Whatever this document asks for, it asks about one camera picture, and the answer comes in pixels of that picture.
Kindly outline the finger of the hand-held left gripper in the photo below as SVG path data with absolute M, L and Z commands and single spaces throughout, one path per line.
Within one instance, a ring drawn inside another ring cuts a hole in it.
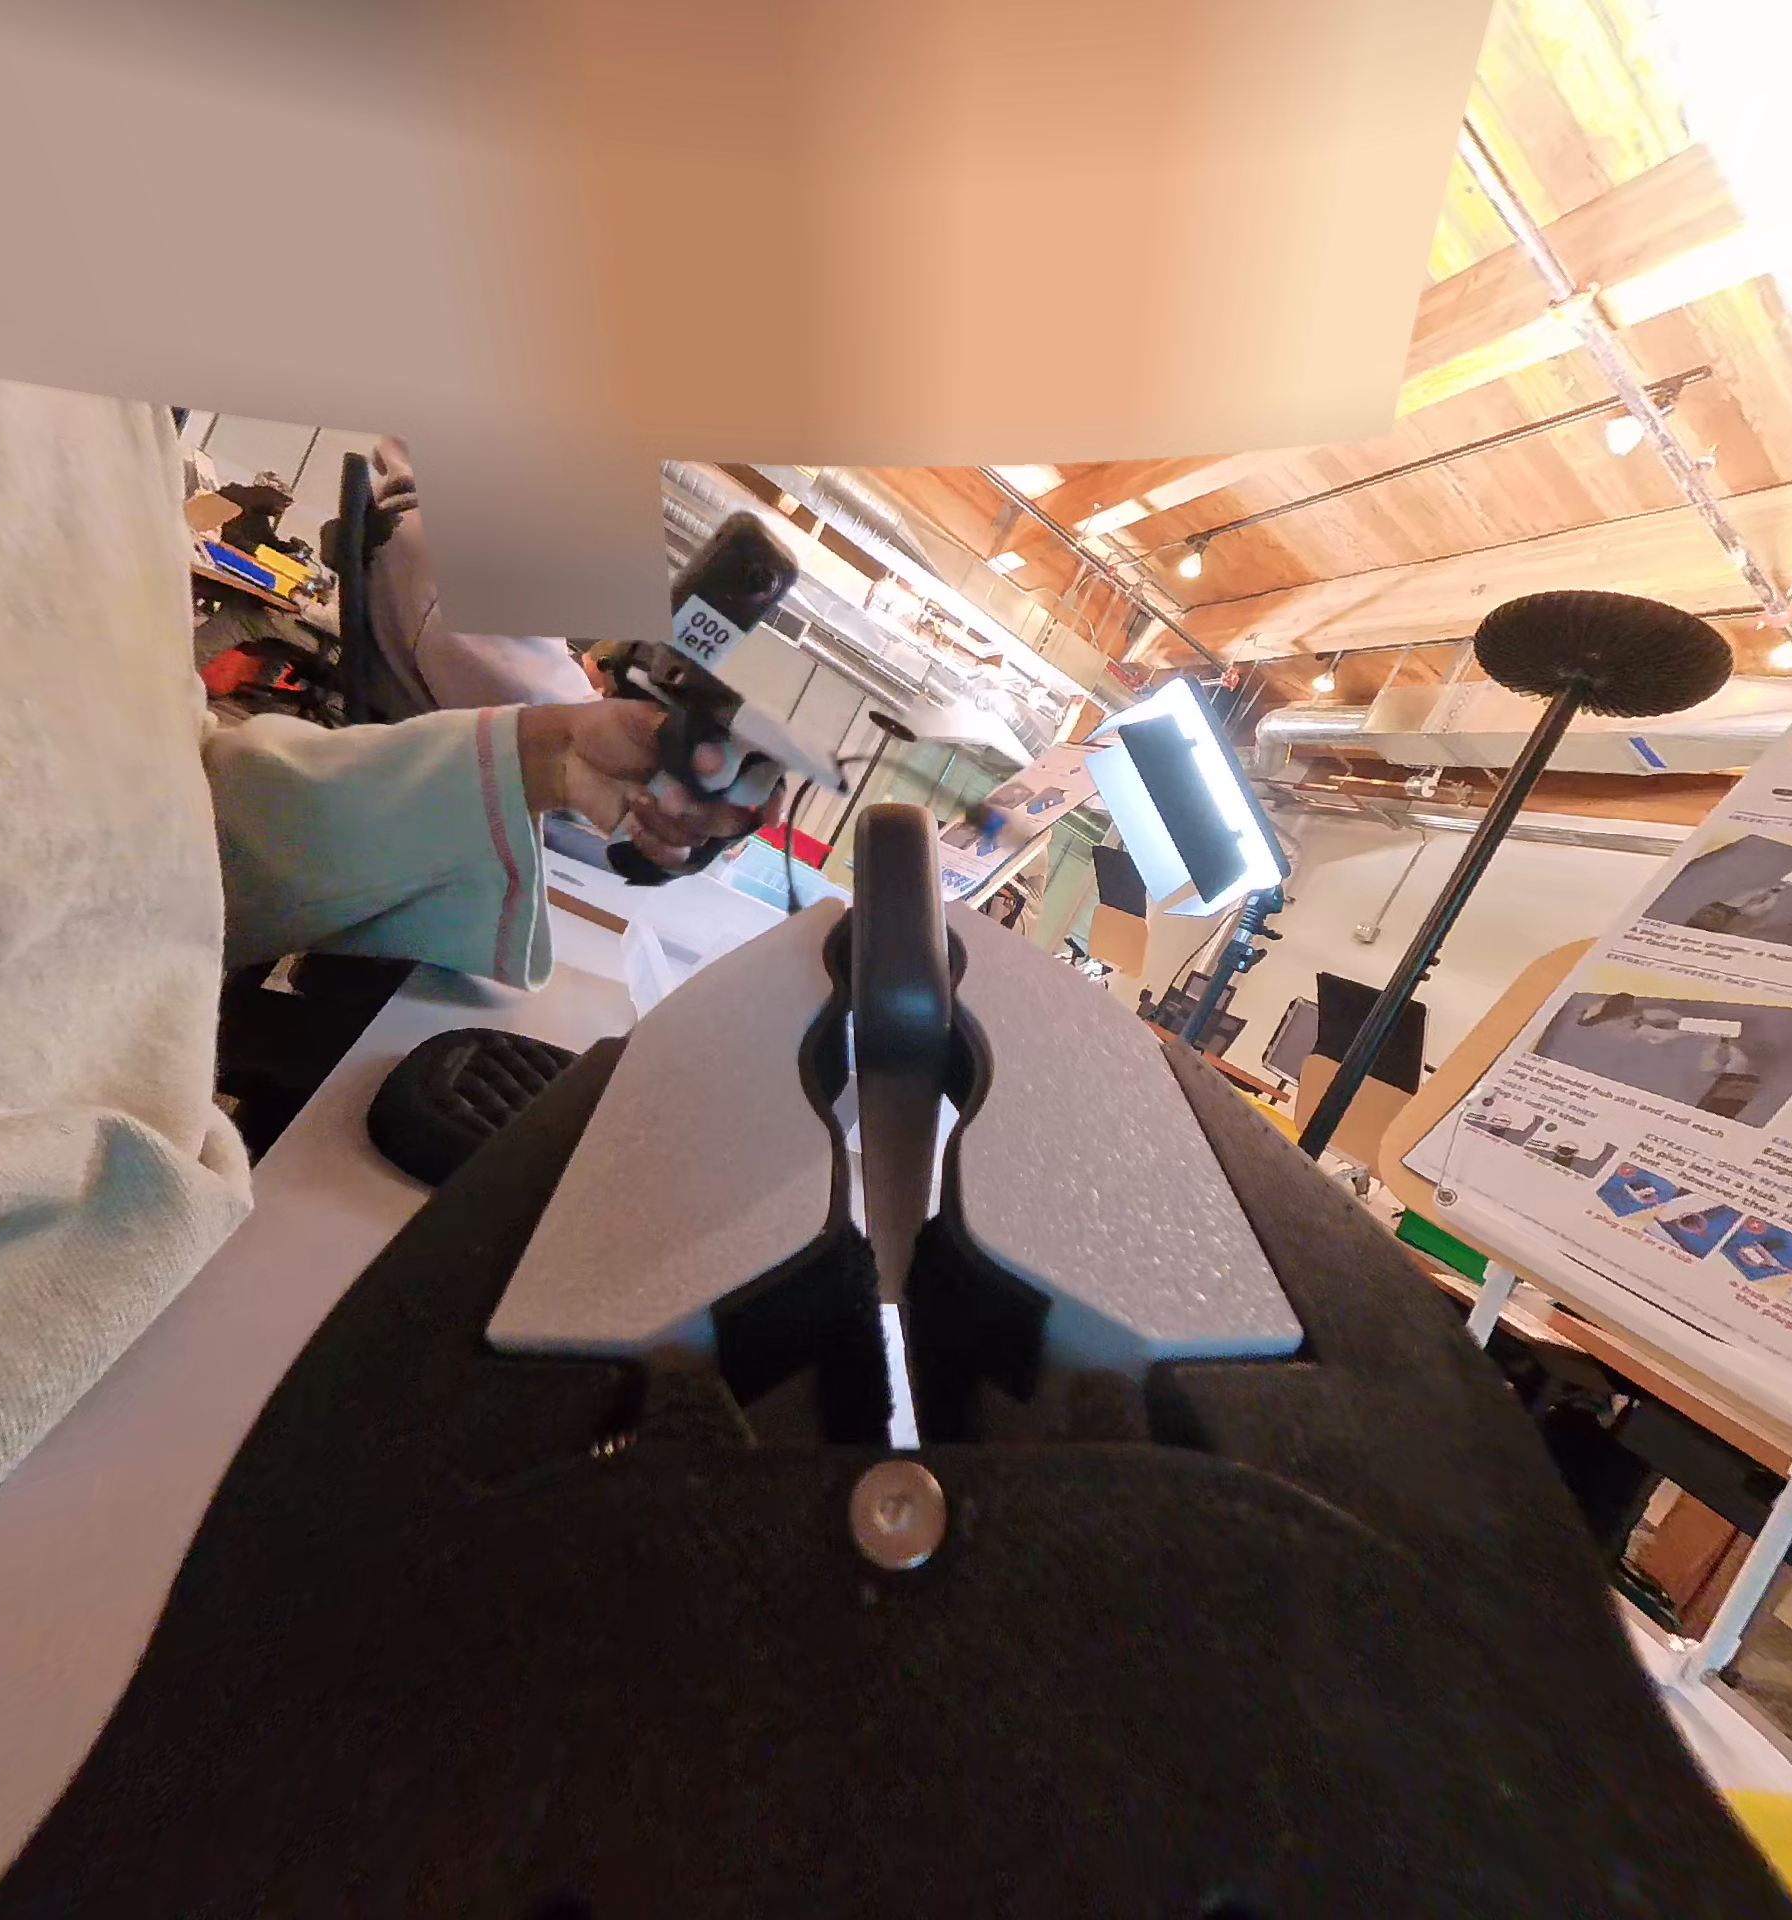
M 735 694 L 788 738 L 797 765 L 827 764 L 839 780 L 853 723 L 853 683 L 778 634 L 750 634 L 735 647 Z

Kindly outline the white easel legs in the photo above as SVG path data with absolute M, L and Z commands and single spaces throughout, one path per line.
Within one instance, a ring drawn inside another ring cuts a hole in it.
M 1777 1571 L 1792 1550 L 1792 1425 L 1754 1407 L 1737 1380 L 1711 1380 L 1691 1356 L 1663 1351 L 1639 1332 L 1619 1328 L 1609 1316 L 1549 1297 L 1509 1268 L 1488 1262 L 1485 1277 L 1435 1273 L 1435 1285 L 1466 1311 L 1466 1328 L 1479 1346 L 1508 1311 L 1524 1319 L 1518 1332 L 1569 1342 L 1599 1362 L 1635 1380 L 1654 1397 L 1694 1421 L 1718 1442 L 1754 1458 L 1777 1476 L 1767 1515 L 1750 1530 L 1750 1545 L 1731 1577 L 1718 1608 L 1699 1637 L 1674 1642 L 1676 1667 L 1671 1688 L 1699 1692 L 1719 1687 L 1739 1656 L 1749 1622 L 1763 1610 Z

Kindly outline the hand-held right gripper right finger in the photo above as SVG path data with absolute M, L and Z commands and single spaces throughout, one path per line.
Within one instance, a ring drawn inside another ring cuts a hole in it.
M 948 906 L 943 1062 L 912 1097 L 917 1362 L 1283 1360 L 1303 1342 L 1161 1042 Z

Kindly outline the silver ventilation duct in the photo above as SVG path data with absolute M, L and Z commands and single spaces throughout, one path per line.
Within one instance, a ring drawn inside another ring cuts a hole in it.
M 1521 754 L 1543 701 L 1491 681 L 1388 687 L 1364 706 L 1293 705 L 1259 725 L 1264 779 L 1293 782 L 1311 757 L 1370 757 L 1422 770 L 1502 773 Z M 1549 767 L 1569 777 L 1733 777 L 1792 727 L 1792 680 L 1737 678 L 1709 699 L 1659 717 L 1580 714 Z

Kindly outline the person's left hand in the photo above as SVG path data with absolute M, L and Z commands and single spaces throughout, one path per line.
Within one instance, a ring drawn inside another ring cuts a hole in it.
M 663 870 L 681 870 L 710 840 L 739 840 L 783 818 L 780 788 L 763 807 L 695 803 L 680 786 L 656 790 L 663 725 L 665 709 L 626 699 L 523 706 L 516 744 L 529 814 L 580 814 Z

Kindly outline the black padded wrist rest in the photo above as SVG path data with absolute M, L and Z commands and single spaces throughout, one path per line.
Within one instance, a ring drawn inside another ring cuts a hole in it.
M 511 1031 L 437 1032 L 389 1070 L 366 1137 L 391 1169 L 441 1188 L 575 1062 L 575 1050 Z

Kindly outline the LED light panel on stand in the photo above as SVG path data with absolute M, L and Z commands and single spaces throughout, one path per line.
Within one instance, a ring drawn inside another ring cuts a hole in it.
M 1293 863 L 1217 706 L 1176 675 L 1085 738 L 1101 806 L 1148 900 L 1167 916 L 1226 925 L 1178 1038 L 1203 1050 L 1287 906 Z

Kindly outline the person's torso cream sweater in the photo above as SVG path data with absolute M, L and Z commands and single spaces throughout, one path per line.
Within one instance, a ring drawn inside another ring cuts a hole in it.
M 0 380 L 0 1482 L 251 1210 L 164 409 Z

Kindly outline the black USB hub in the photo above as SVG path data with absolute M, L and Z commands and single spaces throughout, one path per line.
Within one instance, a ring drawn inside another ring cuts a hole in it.
M 938 1111 L 954 1058 L 956 973 L 936 850 L 923 807 L 861 812 L 851 1003 L 862 1227 L 889 1305 L 907 1292 L 932 1212 Z

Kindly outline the person's left forearm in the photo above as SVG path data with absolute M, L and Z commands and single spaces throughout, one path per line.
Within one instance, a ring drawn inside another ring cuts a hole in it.
M 419 962 L 538 991 L 553 966 L 525 709 L 322 730 L 280 714 L 202 739 L 225 966 L 287 953 Z

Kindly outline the wooden instruction board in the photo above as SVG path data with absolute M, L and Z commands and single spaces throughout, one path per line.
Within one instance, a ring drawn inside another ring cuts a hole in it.
M 1792 1450 L 1792 727 L 1564 958 L 1448 1054 L 1384 1178 Z

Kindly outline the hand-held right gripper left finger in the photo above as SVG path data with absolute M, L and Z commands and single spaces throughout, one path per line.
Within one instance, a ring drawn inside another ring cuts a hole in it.
M 826 900 L 629 1032 L 487 1325 L 500 1356 L 812 1360 L 875 1328 Z

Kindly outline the black stand round top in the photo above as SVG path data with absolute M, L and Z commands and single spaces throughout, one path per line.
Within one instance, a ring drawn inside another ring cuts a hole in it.
M 1498 785 L 1448 884 L 1303 1124 L 1297 1147 L 1317 1161 L 1432 971 L 1543 773 L 1582 714 L 1651 718 L 1714 697 L 1733 673 L 1727 643 L 1703 619 L 1615 591 L 1544 591 L 1508 600 L 1475 634 L 1477 663 L 1498 687 L 1540 701 L 1535 725 Z

